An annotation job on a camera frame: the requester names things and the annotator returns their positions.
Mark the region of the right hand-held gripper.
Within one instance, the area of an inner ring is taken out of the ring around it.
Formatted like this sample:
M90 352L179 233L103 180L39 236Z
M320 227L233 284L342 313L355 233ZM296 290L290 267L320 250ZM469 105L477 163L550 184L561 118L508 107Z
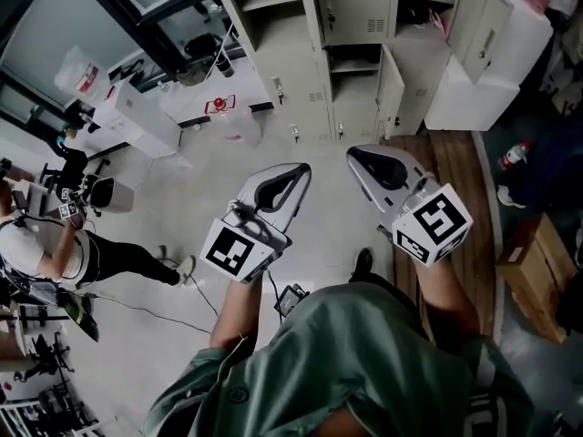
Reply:
M346 152L348 168L381 213L379 230L426 267L458 247L473 225L449 184L426 173L413 155L396 147L358 145Z

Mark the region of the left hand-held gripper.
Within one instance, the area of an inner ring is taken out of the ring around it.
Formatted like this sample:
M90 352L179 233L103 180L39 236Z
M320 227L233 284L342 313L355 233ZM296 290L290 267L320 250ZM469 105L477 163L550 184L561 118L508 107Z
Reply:
M251 175L226 214L213 220L199 259L233 281L256 279L292 244L284 233L311 180L307 163L282 163Z

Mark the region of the white metal locker cabinet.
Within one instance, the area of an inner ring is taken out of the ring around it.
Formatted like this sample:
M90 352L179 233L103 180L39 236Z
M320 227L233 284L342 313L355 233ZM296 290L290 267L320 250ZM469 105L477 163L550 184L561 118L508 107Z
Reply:
M404 81L393 135L413 135L453 55L429 10L456 0L318 0L317 53L302 0L221 0L276 112L298 142L382 137L376 95L382 45Z

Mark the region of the person's left forearm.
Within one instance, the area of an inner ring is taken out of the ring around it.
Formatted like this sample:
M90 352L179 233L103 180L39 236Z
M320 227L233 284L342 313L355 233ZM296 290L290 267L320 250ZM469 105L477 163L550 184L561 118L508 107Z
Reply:
M253 353L259 332L262 275L248 283L229 282L220 315L210 334L210 347L233 351L240 343L245 355Z

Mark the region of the person's right forearm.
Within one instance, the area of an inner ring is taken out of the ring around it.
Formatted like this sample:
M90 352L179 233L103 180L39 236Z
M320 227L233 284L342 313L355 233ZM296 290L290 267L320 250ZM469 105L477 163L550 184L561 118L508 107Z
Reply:
M432 330L436 337L451 331L457 338L471 338L480 334L480 323L475 305L467 295L449 259L441 259L431 266L414 262L419 286L427 306Z

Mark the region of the wooden slat platform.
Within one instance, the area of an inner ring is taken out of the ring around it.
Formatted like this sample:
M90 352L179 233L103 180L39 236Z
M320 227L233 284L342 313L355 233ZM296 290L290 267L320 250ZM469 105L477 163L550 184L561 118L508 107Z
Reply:
M472 135L434 131L392 137L382 143L413 154L439 183L451 185L465 204L474 223L450 257L456 275L476 306L481 332L492 337L496 311L495 240L484 172Z

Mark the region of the large white box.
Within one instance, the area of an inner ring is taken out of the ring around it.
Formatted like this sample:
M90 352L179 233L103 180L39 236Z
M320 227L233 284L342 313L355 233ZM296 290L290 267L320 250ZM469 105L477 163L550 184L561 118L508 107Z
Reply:
M452 55L424 122L430 130L487 131L520 92L542 55L553 29L549 20L524 0L512 6L491 62L476 84Z

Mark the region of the black belt device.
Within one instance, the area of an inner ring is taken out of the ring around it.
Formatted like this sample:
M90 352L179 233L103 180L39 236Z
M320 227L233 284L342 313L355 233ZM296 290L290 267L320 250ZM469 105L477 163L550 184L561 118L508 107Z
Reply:
M283 322L290 312L309 294L309 291L304 290L297 283L287 285L281 294L276 294L274 309L278 313L280 322Z

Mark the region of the red label plastic bottle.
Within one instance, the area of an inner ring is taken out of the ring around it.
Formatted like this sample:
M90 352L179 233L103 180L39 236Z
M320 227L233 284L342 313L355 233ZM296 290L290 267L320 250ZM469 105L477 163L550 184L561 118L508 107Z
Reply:
M499 160L498 165L502 170L512 168L519 162L527 162L527 154L531 148L531 141L522 141L512 146Z

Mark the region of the person's black trousers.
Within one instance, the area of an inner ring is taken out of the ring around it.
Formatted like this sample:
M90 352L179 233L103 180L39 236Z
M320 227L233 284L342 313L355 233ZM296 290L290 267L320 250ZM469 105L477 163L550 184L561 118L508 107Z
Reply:
M372 272L366 272L364 274L356 274L354 273L350 279L348 280L349 283L369 283L373 284L377 287L382 288L383 290L387 291L393 298L395 298L412 316L414 319L414 328L420 334L422 338L425 340L430 340L427 336L427 333L424 329L422 319L419 315L418 308L416 305L399 289L397 289L393 284L391 284L388 280L384 279L380 275L377 275Z

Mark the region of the white waste bin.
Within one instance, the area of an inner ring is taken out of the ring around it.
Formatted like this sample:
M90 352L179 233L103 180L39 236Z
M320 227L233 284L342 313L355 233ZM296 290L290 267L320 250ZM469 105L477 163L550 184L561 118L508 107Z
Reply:
M133 209L135 193L114 178L98 179L91 189L89 204L92 208L115 213L129 213Z

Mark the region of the pink packet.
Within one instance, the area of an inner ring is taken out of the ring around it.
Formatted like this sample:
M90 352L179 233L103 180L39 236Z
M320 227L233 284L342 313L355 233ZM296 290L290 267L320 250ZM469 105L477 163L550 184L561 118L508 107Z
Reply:
M434 27L440 29L443 34L447 36L451 28L453 15L453 8L447 9L441 13L437 13L434 10L429 10L429 21Z

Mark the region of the white carton box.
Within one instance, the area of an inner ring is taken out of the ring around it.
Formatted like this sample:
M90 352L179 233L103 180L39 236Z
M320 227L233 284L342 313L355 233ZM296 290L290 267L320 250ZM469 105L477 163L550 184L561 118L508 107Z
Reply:
M179 152L182 128L127 80L111 86L93 122L151 158Z

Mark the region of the brown cardboard box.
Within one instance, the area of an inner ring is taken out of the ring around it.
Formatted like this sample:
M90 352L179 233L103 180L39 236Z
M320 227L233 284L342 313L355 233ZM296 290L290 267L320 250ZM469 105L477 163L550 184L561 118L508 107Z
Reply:
M496 263L512 297L536 333L561 344L568 334L556 319L559 298L577 269L550 217L522 219Z

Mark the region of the person's green shirt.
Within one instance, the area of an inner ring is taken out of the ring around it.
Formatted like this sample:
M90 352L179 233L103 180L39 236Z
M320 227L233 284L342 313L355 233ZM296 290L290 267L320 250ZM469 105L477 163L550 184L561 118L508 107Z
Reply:
M498 347L447 352L369 283L327 287L250 356L205 349L154 402L145 437L308 437L345 408L373 437L529 437L534 409Z

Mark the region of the black office chair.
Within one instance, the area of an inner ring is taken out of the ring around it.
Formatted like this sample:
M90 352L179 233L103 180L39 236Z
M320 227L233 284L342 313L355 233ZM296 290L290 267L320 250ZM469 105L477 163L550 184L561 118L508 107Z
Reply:
M58 147L60 157L65 160L65 165L61 170L49 169L45 166L40 175L40 184L48 193L56 192L58 188L69 188L69 200L81 198L85 207L91 207L89 196L91 189L98 179L101 179L101 171L105 166L110 165L107 158L102 158L94 173L85 173L88 165L87 155L80 150L68 147Z

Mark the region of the clear plastic bag red label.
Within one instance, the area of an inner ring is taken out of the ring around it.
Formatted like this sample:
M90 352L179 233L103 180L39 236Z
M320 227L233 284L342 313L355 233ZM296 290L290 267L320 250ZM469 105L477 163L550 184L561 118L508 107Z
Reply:
M111 88L107 70L78 46L66 53L54 82L61 91L92 107L102 105Z

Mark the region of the black framed glass partition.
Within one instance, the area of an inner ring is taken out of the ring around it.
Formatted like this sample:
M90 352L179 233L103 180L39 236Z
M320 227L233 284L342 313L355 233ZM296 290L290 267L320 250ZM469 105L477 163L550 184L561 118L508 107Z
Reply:
M269 105L220 0L0 0L0 117L18 127L32 111L53 128L78 124L81 106L54 82L74 46L140 92L172 100L180 118L233 94ZM215 67L226 56L234 75Z

